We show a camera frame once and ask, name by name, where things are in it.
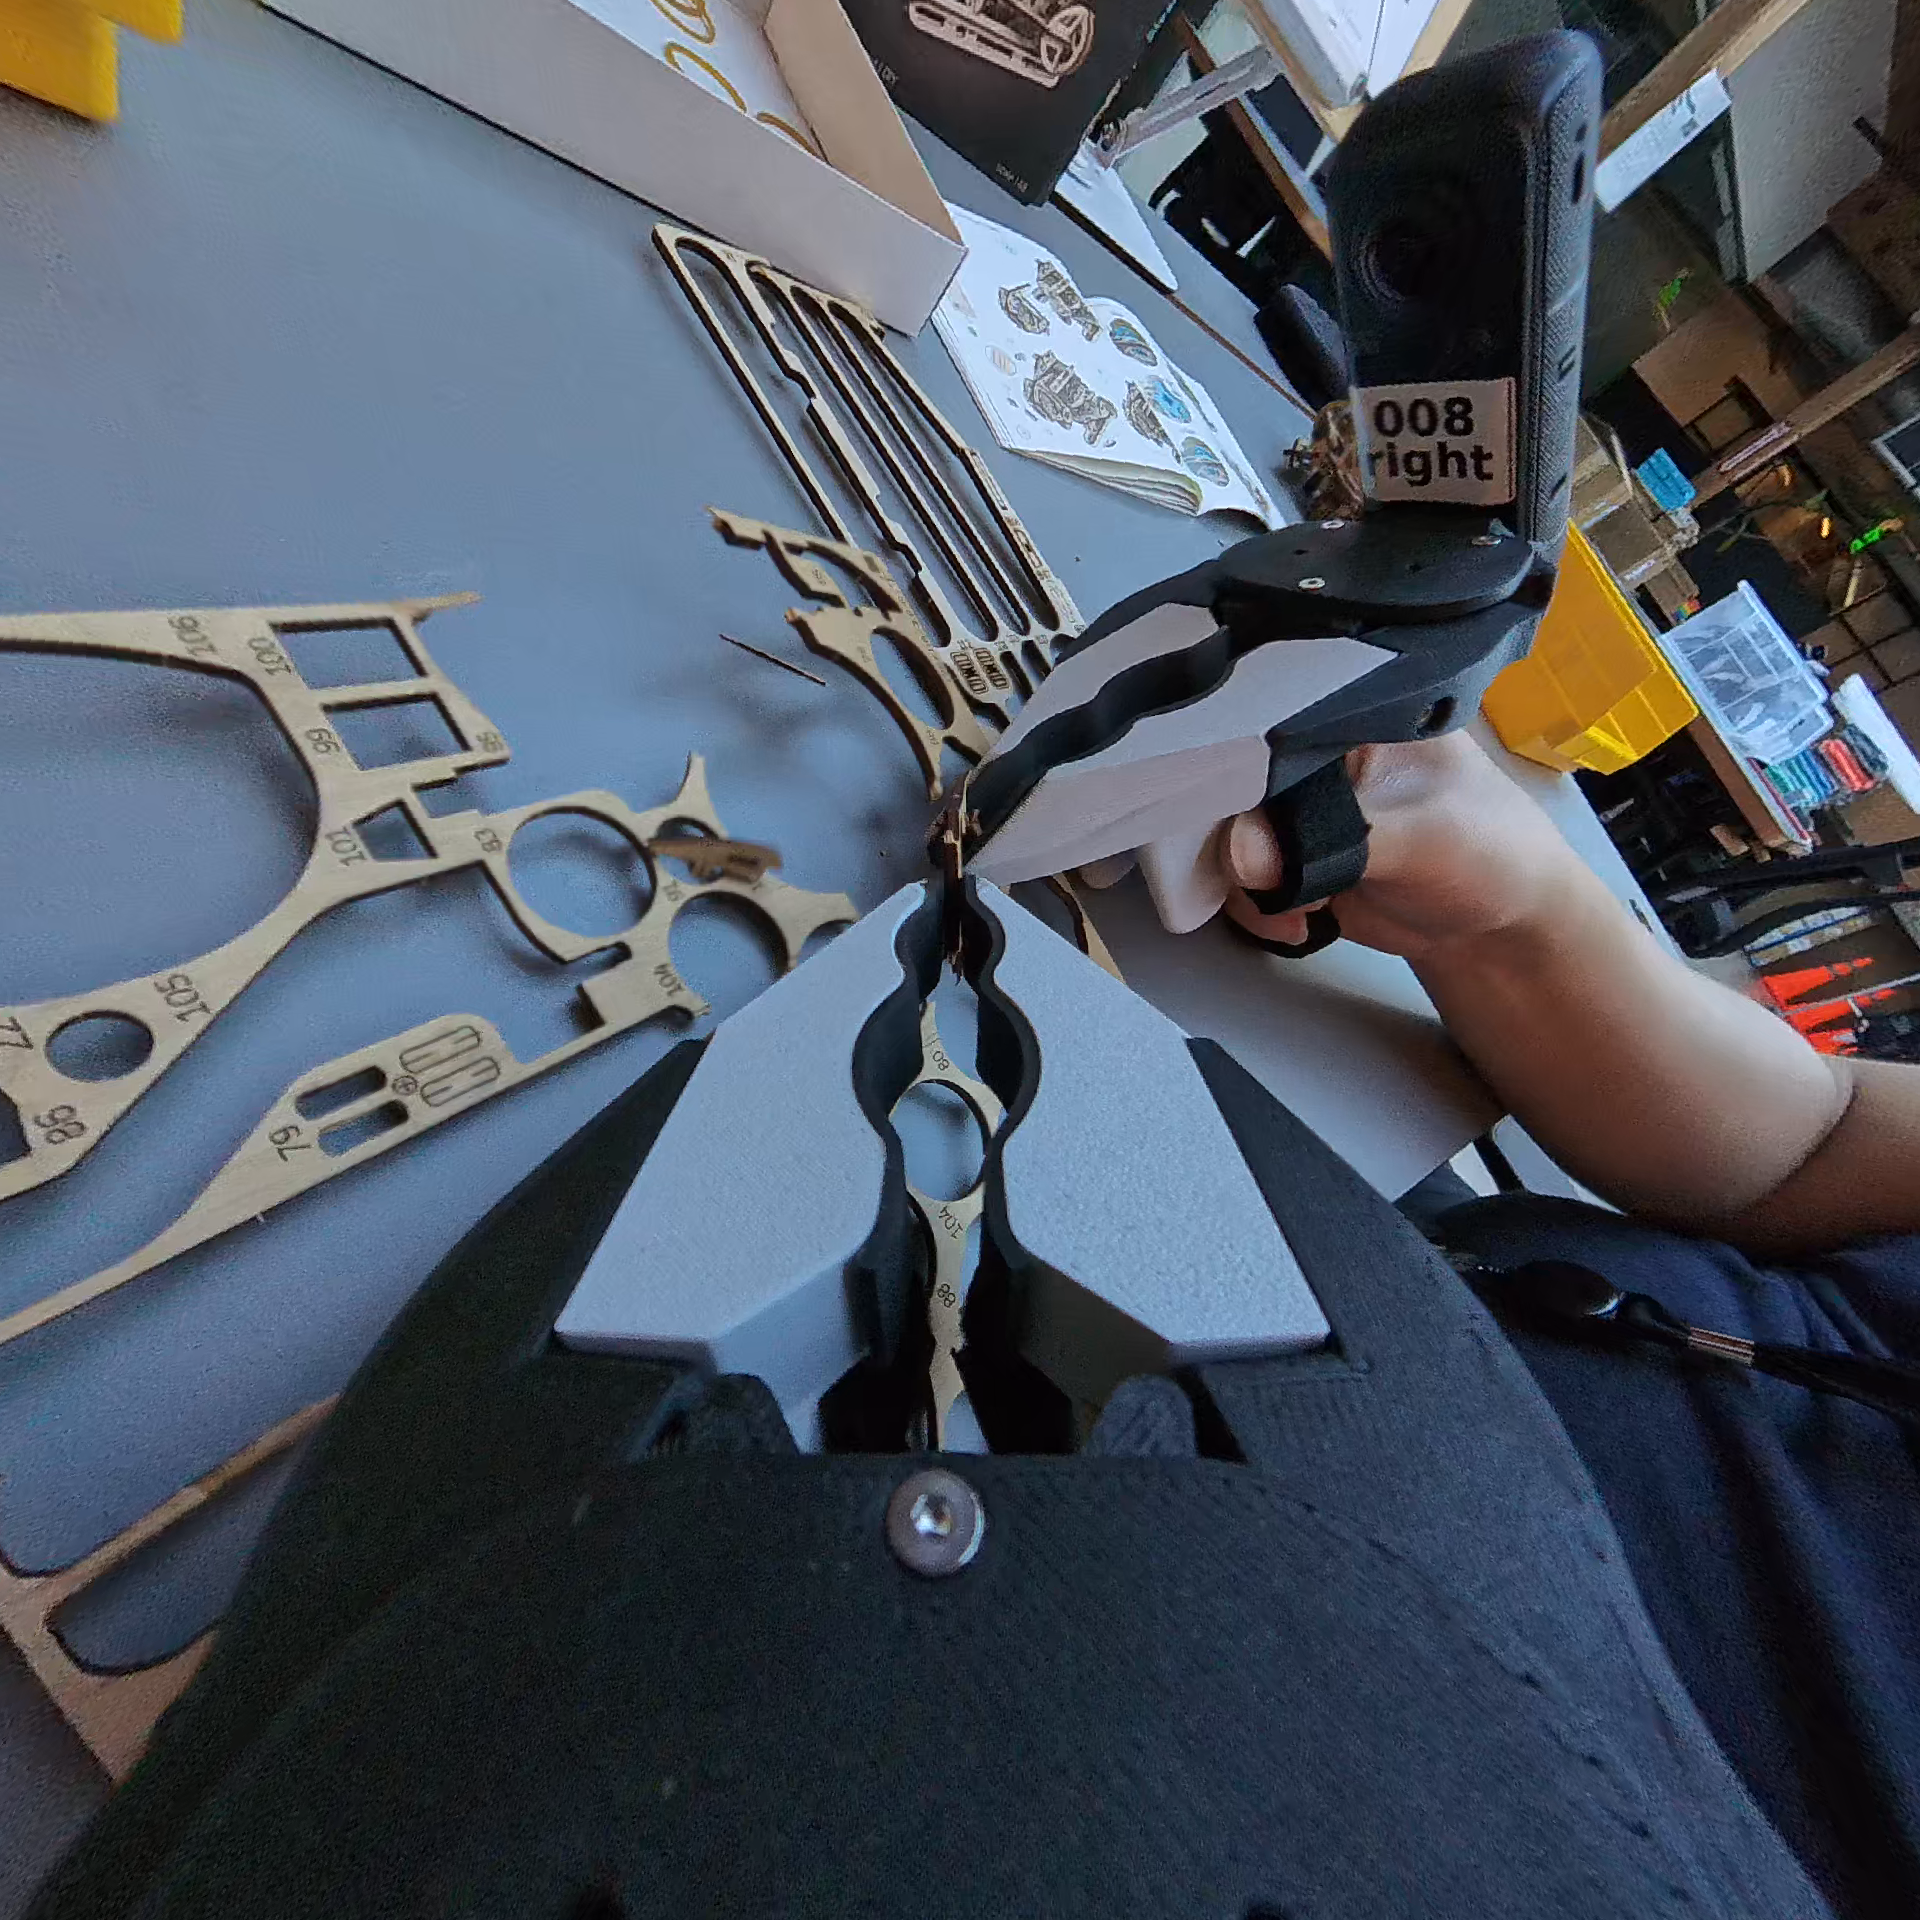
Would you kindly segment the person's right forearm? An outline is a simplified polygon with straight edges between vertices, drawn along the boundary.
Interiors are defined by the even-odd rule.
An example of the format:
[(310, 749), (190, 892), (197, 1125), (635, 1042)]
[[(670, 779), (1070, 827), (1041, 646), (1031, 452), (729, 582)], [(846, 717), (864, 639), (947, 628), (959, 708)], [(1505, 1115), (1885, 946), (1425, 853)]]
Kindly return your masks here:
[(1413, 969), (1534, 1143), (1621, 1211), (1750, 1251), (1839, 1242), (1854, 1077), (1672, 957), (1582, 862)]

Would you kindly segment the wooden sheet with long slots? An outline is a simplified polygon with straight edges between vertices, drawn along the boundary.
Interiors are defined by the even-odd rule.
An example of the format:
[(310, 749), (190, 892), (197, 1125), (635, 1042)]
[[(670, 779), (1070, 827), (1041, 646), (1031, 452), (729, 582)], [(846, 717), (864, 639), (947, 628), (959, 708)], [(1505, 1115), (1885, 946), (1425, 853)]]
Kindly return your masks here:
[(903, 599), (977, 714), (1008, 714), (1080, 615), (969, 433), (861, 303), (683, 223), (654, 246), (805, 500)]

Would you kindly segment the white panel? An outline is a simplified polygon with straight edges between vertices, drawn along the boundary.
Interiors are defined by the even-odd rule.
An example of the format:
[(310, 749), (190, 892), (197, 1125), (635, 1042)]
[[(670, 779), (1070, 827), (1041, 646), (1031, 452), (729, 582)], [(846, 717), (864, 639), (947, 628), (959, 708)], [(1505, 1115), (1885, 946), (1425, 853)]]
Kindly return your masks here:
[(1179, 281), (1144, 219), (1142, 206), (1125, 182), (1119, 169), (1104, 161), (1094, 142), (1085, 140), (1080, 145), (1053, 186), (1051, 197), (1110, 245), (1110, 250), (1129, 258), (1163, 292), (1171, 294), (1179, 291)]

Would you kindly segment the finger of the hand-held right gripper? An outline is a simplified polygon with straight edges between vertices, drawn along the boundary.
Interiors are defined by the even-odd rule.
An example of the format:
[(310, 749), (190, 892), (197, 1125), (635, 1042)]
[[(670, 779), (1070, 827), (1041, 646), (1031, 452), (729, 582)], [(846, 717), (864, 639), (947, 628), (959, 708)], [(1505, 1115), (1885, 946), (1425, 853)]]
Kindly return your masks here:
[(1242, 812), (1286, 818), (1315, 789), (1363, 684), (1395, 659), (1358, 638), (1271, 639), (1208, 695), (1138, 721), (1125, 739), (1040, 787), (1009, 818), (976, 818), (966, 876), (1003, 890), (1203, 833)]
[(1233, 661), (1203, 609), (1163, 604), (1059, 661), (971, 774), (971, 814), (1009, 818), (1041, 777), (1117, 746), (1142, 717), (1208, 695)]

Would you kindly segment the wooden sheet fragment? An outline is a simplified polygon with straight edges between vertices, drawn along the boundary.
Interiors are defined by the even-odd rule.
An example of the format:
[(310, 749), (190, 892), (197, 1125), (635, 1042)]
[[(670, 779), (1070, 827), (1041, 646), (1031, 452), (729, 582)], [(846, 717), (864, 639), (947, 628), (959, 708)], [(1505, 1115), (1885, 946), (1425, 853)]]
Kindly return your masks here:
[[(977, 1147), (992, 1146), (1000, 1127), (999, 1098), (961, 1070), (947, 1054), (936, 1023), (936, 1009), (925, 1001), (921, 1009), (921, 1070), (911, 1092), (942, 1091), (953, 1094), (976, 1127)], [(969, 1237), (983, 1210), (983, 1173), (977, 1163), (973, 1180), (953, 1197), (928, 1196), (909, 1185), (904, 1196), (918, 1214), (929, 1249), (928, 1281), (928, 1418), (925, 1435), (935, 1450), (955, 1446), (953, 1414), (961, 1405), (966, 1386), (957, 1355), (963, 1345), (961, 1307), (969, 1284)]]
[(1065, 582), (1040, 564), (1041, 612), (1025, 631), (976, 638), (936, 609), (925, 625), (883, 559), (826, 535), (709, 507), (730, 547), (759, 548), (801, 604), (786, 625), (805, 646), (843, 667), (894, 717), (933, 801), (945, 791), (943, 756), (985, 762), (1014, 708), (1045, 681), (1082, 617)]

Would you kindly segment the wooden parts sheet frame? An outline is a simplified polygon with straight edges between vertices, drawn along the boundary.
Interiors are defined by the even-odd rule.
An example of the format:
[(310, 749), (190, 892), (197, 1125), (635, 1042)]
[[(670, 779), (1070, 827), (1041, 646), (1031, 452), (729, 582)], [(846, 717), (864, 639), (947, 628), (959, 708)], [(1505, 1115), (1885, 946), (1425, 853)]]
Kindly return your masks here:
[(63, 1642), (56, 1613), (235, 1485), (303, 1446), (338, 1401), (339, 1394), (331, 1394), (295, 1410), (62, 1567), (25, 1570), (2, 1556), (3, 1642), (111, 1782), (125, 1780), (153, 1739), (159, 1716), (197, 1677), (216, 1638), (216, 1626), (209, 1622), (162, 1660), (103, 1666), (85, 1662)]

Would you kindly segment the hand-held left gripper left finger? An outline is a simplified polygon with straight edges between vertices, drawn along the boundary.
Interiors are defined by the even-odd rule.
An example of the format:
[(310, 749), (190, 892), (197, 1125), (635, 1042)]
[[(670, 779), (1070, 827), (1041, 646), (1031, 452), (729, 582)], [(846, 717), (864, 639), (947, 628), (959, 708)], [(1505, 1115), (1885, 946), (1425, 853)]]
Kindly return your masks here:
[(558, 1345), (751, 1377), (824, 1450), (824, 1396), (903, 1339), (918, 1234), (894, 1109), (942, 931), (936, 885), (911, 881), (709, 1036)]

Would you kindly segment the black metal frame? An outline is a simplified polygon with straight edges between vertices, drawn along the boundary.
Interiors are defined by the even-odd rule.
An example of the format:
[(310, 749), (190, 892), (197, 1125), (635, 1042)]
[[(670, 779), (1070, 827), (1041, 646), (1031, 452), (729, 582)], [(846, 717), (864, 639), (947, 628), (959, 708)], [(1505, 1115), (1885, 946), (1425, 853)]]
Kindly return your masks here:
[(1824, 849), (1753, 868), (1681, 878), (1647, 892), (1681, 955), (1745, 950), (1819, 914), (1871, 914), (1918, 900), (1918, 836), (1873, 849)]

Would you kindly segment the instruction booklet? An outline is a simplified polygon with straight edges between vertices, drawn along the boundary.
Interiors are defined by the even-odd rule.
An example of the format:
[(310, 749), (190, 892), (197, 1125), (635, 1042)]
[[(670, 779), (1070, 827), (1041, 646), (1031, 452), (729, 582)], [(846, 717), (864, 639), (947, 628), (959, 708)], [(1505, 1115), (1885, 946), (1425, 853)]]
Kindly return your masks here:
[(1003, 449), (1189, 517), (1295, 521), (1133, 310), (1018, 230), (947, 212), (966, 255), (929, 319)]

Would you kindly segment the wooden tracked model chassis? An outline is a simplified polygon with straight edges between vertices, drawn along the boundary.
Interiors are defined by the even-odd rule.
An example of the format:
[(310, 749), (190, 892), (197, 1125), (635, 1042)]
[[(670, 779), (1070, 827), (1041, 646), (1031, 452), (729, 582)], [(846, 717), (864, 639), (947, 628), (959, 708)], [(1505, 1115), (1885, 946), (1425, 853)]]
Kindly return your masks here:
[(1309, 437), (1286, 449), (1282, 477), (1304, 518), (1350, 521), (1366, 511), (1350, 398), (1315, 411)]

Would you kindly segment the wooden sheet with round holes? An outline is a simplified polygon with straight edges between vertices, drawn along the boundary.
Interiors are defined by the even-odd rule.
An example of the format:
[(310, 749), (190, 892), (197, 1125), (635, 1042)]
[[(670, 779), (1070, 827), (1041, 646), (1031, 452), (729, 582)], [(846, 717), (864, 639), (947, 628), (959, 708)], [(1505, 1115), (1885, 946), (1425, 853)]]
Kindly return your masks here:
[[(3, 1166), (3, 1201), (78, 1169), (155, 1091), (243, 989), (325, 914), (455, 874), (478, 874), (544, 961), (614, 962), (581, 986), (585, 1031), (523, 1060), (479, 1014), (443, 1014), (325, 1062), (275, 1098), (250, 1137), (179, 1219), (105, 1271), (8, 1313), (10, 1347), (90, 1307), (153, 1268), (264, 1217), (397, 1143), (517, 1091), (661, 1017), (694, 1020), (709, 1001), (670, 950), (673, 918), (702, 900), (734, 902), (792, 969), (809, 939), (853, 923), (848, 895), (814, 894), (779, 871), (759, 885), (702, 885), (640, 841), (664, 833), (734, 838), (713, 812), (704, 759), (687, 756), (675, 796), (635, 812), (582, 791), (502, 812), (433, 814), (423, 793), (502, 765), (502, 734), (421, 645), (433, 612), (469, 594), (314, 609), (177, 609), (48, 612), (3, 620), (3, 649), (175, 667), (243, 684), (298, 756), (317, 801), (312, 849), (291, 890), (257, 923), (175, 966), (94, 993), (3, 1006), (3, 1094), (25, 1153)], [(648, 883), (635, 923), (597, 934), (538, 914), (512, 878), (512, 841), (576, 814), (617, 834)]]

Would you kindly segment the pack of coloured markers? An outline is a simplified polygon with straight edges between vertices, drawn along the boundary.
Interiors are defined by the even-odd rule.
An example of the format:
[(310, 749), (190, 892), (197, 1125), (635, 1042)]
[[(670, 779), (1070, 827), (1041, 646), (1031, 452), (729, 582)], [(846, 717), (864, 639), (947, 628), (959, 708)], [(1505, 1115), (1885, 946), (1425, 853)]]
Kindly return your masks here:
[(1813, 818), (1883, 787), (1887, 759), (1871, 735), (1842, 725), (1800, 751), (1763, 762), (1759, 773), (1783, 810)]

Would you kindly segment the instruction sheet on clipboard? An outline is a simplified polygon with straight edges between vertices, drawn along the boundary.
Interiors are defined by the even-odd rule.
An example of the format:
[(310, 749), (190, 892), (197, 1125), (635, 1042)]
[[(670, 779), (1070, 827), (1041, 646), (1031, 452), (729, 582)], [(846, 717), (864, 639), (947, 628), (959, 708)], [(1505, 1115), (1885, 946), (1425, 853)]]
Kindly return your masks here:
[(1378, 94), (1433, 67), (1469, 2), (1237, 2), (1315, 125), (1339, 142)]

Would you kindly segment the person's navy shirt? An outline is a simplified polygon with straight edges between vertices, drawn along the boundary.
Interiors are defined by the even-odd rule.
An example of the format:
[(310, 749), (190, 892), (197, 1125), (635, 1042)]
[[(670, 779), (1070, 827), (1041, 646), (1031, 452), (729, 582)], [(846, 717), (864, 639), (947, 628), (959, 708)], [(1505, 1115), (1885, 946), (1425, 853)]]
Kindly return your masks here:
[(1505, 1333), (1597, 1484), (1651, 1622), (1838, 1915), (1918, 1915), (1915, 1419), (1678, 1350), (1678, 1329), (1915, 1365), (1915, 1237), (1750, 1259), (1433, 1173), (1400, 1210)]

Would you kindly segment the small wooden part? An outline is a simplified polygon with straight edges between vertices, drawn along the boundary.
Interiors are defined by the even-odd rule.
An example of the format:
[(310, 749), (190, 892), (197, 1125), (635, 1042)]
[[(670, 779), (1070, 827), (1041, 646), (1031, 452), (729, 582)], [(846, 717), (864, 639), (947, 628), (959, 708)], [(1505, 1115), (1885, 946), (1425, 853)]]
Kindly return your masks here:
[(976, 817), (969, 804), (969, 779), (961, 779), (943, 797), (928, 834), (928, 860), (938, 883), (942, 953), (955, 977), (963, 973), (969, 946), (966, 862), (973, 834)]
[(651, 860), (678, 862), (702, 885), (759, 885), (767, 874), (781, 871), (775, 849), (709, 833), (654, 834), (640, 841), (640, 851)]

